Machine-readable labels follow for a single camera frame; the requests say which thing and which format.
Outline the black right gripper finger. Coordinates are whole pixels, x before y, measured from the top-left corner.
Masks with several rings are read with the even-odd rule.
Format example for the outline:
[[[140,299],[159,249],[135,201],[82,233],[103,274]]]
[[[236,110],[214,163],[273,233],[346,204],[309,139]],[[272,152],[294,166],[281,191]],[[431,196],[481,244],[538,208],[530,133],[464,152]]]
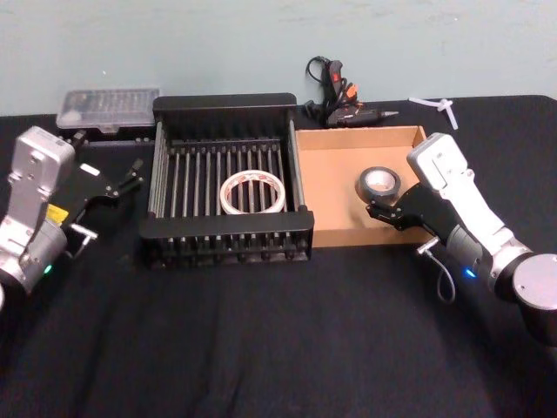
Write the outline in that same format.
[[[402,213],[397,207],[378,200],[372,200],[366,206],[366,210],[371,218],[393,226],[397,230],[402,229],[400,220]]]

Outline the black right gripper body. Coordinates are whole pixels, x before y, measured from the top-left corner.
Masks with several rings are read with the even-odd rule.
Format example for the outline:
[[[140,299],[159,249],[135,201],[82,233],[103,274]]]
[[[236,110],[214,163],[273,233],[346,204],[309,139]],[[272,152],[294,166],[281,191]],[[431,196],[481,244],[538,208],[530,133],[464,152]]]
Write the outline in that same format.
[[[445,245],[458,225],[456,212],[434,190],[418,183],[405,192],[394,207],[394,227],[400,231],[421,227]]]

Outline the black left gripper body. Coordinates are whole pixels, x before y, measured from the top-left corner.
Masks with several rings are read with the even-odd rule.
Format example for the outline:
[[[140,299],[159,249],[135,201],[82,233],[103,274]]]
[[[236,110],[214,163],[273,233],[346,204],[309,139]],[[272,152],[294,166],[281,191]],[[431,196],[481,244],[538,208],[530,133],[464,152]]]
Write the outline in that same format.
[[[48,220],[67,229],[88,210],[100,205],[114,206],[118,198],[116,185],[98,169],[87,164],[77,164],[50,198]]]

